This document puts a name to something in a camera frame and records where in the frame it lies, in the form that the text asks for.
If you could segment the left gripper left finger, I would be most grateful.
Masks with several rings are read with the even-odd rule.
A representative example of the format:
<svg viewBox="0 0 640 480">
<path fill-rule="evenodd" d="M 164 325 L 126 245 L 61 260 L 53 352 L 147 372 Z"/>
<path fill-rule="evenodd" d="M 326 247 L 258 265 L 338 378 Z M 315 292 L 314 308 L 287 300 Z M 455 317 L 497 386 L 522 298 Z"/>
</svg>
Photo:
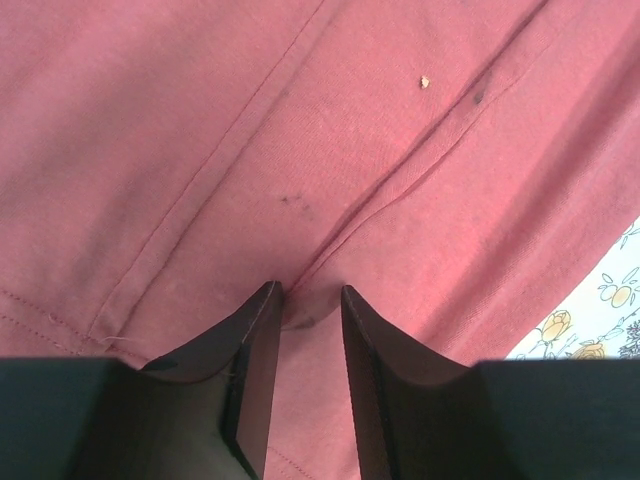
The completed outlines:
<svg viewBox="0 0 640 480">
<path fill-rule="evenodd" d="M 1 362 L 5 479 L 260 479 L 283 288 L 140 369 L 108 357 Z"/>
</svg>

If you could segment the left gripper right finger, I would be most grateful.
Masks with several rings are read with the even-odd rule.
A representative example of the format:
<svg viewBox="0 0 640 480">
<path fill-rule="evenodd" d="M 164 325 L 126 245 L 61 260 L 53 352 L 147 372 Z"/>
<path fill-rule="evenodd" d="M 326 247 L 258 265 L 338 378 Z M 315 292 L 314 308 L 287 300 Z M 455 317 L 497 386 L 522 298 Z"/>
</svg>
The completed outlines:
<svg viewBox="0 0 640 480">
<path fill-rule="evenodd" d="M 635 360 L 464 366 L 401 331 L 352 287 L 342 332 L 365 479 L 635 479 Z"/>
</svg>

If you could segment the salmon pink t shirt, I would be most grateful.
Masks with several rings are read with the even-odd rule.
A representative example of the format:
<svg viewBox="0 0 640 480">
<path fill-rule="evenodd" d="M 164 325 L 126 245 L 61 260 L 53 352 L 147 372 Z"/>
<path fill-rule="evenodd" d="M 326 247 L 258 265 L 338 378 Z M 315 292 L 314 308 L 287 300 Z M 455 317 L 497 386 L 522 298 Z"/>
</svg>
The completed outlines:
<svg viewBox="0 0 640 480">
<path fill-rule="evenodd" d="M 359 477 L 354 286 L 507 354 L 639 213 L 635 1 L 5 1 L 1 352 L 140 366 L 287 295 L 266 475 Z"/>
</svg>

